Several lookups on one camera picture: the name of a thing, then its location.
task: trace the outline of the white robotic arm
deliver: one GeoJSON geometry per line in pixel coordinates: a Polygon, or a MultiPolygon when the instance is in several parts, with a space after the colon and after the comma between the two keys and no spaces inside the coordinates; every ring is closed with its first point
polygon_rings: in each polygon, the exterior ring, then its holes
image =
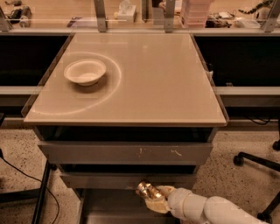
{"type": "Polygon", "coordinates": [[[253,217],[237,205],[222,197],[206,198],[184,188],[154,187],[141,182],[136,192],[145,198],[149,209],[171,214],[182,221],[198,224],[269,224],[253,217]]]}

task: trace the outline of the bowl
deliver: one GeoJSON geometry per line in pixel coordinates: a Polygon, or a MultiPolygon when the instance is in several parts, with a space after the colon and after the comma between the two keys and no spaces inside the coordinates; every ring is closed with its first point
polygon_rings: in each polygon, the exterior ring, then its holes
{"type": "Polygon", "coordinates": [[[94,85],[106,73],[105,64],[98,59],[81,59],[69,64],[64,76],[81,86],[94,85]]]}

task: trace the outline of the white bowl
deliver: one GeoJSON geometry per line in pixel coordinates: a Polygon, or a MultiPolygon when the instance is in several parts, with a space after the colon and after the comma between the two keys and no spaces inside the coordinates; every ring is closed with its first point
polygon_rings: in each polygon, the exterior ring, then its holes
{"type": "Polygon", "coordinates": [[[81,86],[94,85],[106,73],[105,64],[98,59],[81,59],[69,64],[64,76],[81,86]]]}

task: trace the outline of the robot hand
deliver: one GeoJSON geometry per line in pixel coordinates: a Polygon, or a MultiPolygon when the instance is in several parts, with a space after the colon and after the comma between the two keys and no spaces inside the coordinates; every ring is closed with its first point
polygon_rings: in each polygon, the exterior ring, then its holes
{"type": "Polygon", "coordinates": [[[142,181],[136,193],[145,199],[146,206],[158,213],[168,213],[182,221],[198,224],[269,224],[253,217],[222,197],[206,198],[184,188],[153,186],[142,181]]]}

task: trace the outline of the speckled floor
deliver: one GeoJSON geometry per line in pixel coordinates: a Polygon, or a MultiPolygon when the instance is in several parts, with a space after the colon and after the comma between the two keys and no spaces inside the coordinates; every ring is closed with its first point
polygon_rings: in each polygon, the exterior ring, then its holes
{"type": "MultiPolygon", "coordinates": [[[[218,195],[227,198],[256,216],[279,192],[280,174],[249,161],[243,167],[236,167],[233,157],[244,151],[280,162],[280,152],[271,148],[278,138],[277,127],[220,130],[213,141],[210,157],[199,169],[193,192],[206,197],[218,195]]],[[[41,179],[45,158],[37,147],[37,141],[31,129],[0,129],[0,148],[4,158],[27,174],[41,179]]],[[[79,200],[71,189],[65,187],[59,175],[59,171],[52,171],[49,182],[49,188],[60,205],[56,223],[74,224],[79,200]]],[[[25,177],[0,160],[0,193],[32,189],[39,185],[39,182],[25,177]]],[[[0,204],[0,223],[31,223],[35,202],[35,199],[30,199],[0,204]]],[[[47,194],[41,223],[52,223],[56,213],[56,203],[47,194]]],[[[274,223],[280,223],[280,206],[271,216],[274,223]]]]}

